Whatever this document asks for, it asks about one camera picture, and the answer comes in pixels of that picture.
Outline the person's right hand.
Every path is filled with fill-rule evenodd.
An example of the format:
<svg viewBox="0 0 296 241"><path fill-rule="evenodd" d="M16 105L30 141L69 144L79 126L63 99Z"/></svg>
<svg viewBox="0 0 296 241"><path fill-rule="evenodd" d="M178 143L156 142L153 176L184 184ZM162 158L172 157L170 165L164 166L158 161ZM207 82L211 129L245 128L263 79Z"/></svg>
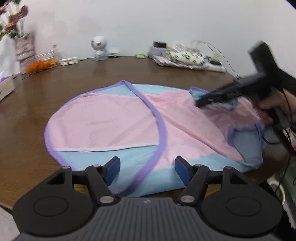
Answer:
<svg viewBox="0 0 296 241"><path fill-rule="evenodd" d="M267 96L255 96L251 102L265 125L263 140L294 152L290 134L295 133L295 95L285 89L272 90Z"/></svg>

